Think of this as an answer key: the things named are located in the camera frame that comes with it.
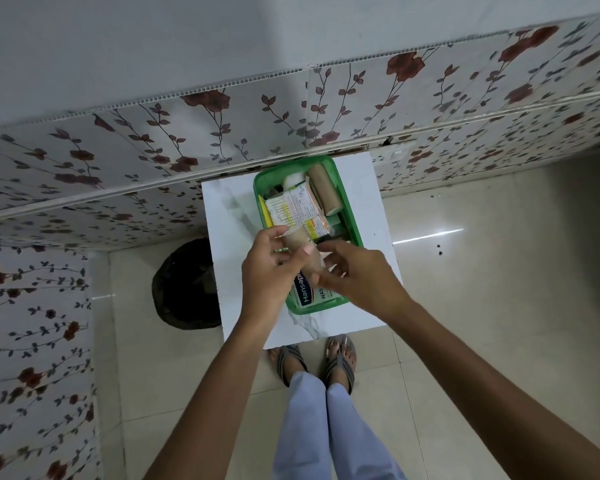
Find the large beige crepe bandage roll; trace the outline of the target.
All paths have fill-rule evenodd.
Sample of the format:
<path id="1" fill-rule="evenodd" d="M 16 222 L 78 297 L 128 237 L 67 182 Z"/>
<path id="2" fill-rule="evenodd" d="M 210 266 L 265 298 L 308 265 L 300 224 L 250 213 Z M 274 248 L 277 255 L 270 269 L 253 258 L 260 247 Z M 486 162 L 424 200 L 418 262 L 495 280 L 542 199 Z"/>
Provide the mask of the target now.
<path id="1" fill-rule="evenodd" d="M 317 163 L 306 174 L 324 215 L 331 217 L 341 212 L 344 208 L 343 201 L 324 165 Z"/>

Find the person's right hand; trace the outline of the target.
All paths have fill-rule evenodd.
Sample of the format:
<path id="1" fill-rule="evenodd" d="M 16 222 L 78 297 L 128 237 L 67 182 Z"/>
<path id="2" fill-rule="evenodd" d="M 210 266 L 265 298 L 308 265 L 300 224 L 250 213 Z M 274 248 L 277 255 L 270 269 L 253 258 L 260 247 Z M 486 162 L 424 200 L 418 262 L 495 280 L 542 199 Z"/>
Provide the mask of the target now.
<path id="1" fill-rule="evenodd" d="M 328 270 L 317 275 L 321 288 L 347 298 L 353 305 L 392 325 L 411 298 L 379 250 L 356 247 L 350 261 L 325 261 Z"/>

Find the person's right foot grey sandal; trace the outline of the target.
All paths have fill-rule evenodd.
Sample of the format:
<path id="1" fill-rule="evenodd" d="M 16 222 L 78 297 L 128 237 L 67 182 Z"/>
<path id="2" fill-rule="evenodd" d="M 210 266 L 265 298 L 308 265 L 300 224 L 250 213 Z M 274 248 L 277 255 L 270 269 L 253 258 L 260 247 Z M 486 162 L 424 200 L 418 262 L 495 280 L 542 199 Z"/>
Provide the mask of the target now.
<path id="1" fill-rule="evenodd" d="M 341 385 L 348 395 L 351 395 L 355 384 L 356 364 L 355 345 L 348 335 L 341 334 L 328 338 L 322 366 L 322 382 L 327 388 Z"/>

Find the person's right forearm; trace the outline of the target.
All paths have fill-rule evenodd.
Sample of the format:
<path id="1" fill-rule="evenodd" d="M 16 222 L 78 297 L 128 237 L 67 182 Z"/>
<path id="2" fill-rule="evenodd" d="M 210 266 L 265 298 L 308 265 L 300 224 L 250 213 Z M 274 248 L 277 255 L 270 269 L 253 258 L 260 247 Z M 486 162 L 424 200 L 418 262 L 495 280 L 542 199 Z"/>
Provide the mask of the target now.
<path id="1" fill-rule="evenodd" d="M 383 318 L 414 350 L 511 480 L 600 480 L 600 449 L 409 296 Z"/>

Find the person's left forearm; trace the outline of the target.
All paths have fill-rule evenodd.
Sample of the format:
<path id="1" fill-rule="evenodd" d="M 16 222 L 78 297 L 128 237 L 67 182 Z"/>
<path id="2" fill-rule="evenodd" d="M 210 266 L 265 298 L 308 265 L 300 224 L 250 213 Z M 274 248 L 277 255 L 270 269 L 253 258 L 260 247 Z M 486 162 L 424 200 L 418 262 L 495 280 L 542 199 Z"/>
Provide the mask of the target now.
<path id="1" fill-rule="evenodd" d="M 242 312 L 143 480 L 225 480 L 276 314 Z"/>

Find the green plastic tray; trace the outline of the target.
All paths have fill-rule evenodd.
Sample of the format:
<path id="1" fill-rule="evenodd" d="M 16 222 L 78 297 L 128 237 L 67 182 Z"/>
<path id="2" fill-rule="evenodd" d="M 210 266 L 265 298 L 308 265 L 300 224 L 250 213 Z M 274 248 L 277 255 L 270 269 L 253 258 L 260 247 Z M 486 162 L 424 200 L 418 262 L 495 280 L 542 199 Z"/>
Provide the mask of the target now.
<path id="1" fill-rule="evenodd" d="M 329 177 L 335 184 L 335 186 L 338 190 L 338 193 L 340 194 L 340 197 L 344 204 L 344 208 L 338 214 L 331 216 L 331 217 L 326 217 L 329 224 L 334 229 L 332 235 L 327 235 L 318 240 L 314 240 L 314 242 L 316 243 L 316 245 L 318 245 L 325 241 L 341 239 L 341 240 L 344 240 L 347 242 L 352 242 L 353 244 L 355 244 L 357 246 L 361 246 L 362 239 L 361 239 L 360 232 L 359 232 L 358 226 L 357 226 L 355 218 L 354 218 L 351 204 L 349 202 L 346 190 L 344 188 L 344 183 L 338 172 L 335 161 L 327 155 L 320 155 L 320 156 L 309 157 L 307 159 L 285 162 L 278 166 L 275 166 L 275 167 L 272 167 L 269 169 L 265 169 L 265 170 L 257 173 L 253 180 L 253 190 L 255 193 L 257 207 L 258 207 L 257 195 L 261 195 L 264 198 L 264 200 L 267 200 L 269 198 L 279 195 L 280 193 L 283 192 L 282 181 L 283 181 L 284 177 L 288 176 L 291 173 L 295 173 L 295 172 L 307 173 L 307 170 L 309 170 L 313 165 L 315 165 L 317 163 L 323 164 L 324 167 L 326 168 Z M 309 183 L 311 190 L 313 192 L 313 189 L 310 184 L 308 176 L 307 176 L 307 183 Z M 316 275 L 312 276 L 311 278 L 307 278 L 307 279 L 309 280 L 311 287 L 316 288 L 318 286 L 313 282 L 314 277 L 316 277 Z"/>

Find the white plaster box blue label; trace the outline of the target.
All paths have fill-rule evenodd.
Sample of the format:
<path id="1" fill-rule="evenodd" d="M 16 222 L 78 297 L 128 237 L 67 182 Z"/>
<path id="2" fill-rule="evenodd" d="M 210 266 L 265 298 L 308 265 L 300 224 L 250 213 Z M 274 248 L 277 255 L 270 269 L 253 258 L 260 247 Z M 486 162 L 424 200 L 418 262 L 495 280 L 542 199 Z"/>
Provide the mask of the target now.
<path id="1" fill-rule="evenodd" d="M 296 274 L 286 300 L 288 310 L 297 315 L 321 312 L 348 303 L 343 296 L 321 287 L 311 287 L 302 271 Z"/>

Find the person's left foot grey sandal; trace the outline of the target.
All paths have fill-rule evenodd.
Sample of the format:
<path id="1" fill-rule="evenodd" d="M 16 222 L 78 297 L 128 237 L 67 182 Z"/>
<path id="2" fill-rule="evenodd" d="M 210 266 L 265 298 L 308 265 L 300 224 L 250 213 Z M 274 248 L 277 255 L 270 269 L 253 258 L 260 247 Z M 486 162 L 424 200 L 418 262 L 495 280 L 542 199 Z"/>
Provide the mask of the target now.
<path id="1" fill-rule="evenodd" d="M 294 375 L 308 372 L 298 344 L 270 348 L 266 353 L 273 371 L 286 387 L 290 387 Z"/>

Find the light blue trousers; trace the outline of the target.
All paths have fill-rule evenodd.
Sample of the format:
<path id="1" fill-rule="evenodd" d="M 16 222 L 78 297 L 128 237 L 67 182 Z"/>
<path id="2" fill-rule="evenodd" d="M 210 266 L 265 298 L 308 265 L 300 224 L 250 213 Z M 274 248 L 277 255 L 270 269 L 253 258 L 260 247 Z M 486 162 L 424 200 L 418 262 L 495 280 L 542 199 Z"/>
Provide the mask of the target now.
<path id="1" fill-rule="evenodd" d="M 407 480 L 344 386 L 296 372 L 289 389 L 273 480 Z"/>

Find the white wall socket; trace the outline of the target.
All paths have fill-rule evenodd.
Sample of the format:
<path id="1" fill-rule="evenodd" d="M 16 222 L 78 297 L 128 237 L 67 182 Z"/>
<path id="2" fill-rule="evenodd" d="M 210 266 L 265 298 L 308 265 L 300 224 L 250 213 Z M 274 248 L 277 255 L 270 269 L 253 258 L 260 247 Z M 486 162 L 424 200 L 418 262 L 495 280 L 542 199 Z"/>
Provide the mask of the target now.
<path id="1" fill-rule="evenodd" d="M 414 148 L 416 146 L 416 141 L 408 141 L 403 142 L 401 144 L 382 146 L 374 165 L 380 166 L 384 164 L 400 162 L 405 157 L 408 157 L 410 153 L 414 151 Z"/>

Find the person's foot grey sandal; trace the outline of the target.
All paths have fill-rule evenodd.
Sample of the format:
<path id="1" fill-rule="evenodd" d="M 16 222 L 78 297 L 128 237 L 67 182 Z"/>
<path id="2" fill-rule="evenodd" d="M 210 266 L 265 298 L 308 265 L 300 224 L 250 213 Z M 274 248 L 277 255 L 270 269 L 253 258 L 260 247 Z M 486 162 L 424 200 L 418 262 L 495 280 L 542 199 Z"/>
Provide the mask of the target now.
<path id="1" fill-rule="evenodd" d="M 298 344 L 270 348 L 266 353 L 273 371 L 286 387 L 290 387 L 294 375 L 308 372 Z"/>
<path id="2" fill-rule="evenodd" d="M 322 366 L 322 382 L 327 388 L 341 385 L 348 395 L 351 395 L 355 384 L 356 364 L 355 345 L 348 335 L 341 334 L 328 338 Z"/>

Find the white and orange medicine box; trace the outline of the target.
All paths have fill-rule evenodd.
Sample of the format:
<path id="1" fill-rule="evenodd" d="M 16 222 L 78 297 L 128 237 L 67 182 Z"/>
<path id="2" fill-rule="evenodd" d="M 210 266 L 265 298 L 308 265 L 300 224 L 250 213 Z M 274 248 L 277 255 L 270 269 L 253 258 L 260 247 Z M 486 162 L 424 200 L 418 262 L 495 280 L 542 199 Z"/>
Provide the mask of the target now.
<path id="1" fill-rule="evenodd" d="M 332 235 L 334 231 L 307 182 L 264 200 L 264 206 L 274 226 L 302 225 L 313 240 Z"/>

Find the person's left hand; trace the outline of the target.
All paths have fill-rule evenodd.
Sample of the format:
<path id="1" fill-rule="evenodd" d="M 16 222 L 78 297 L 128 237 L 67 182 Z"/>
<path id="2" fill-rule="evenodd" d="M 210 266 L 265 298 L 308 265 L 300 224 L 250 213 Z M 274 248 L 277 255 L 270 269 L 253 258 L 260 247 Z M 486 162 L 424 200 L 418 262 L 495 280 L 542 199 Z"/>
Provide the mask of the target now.
<path id="1" fill-rule="evenodd" d="M 258 245 L 258 234 L 242 263 L 242 307 L 238 329 L 270 333 L 308 249 L 284 251 L 283 245 Z"/>

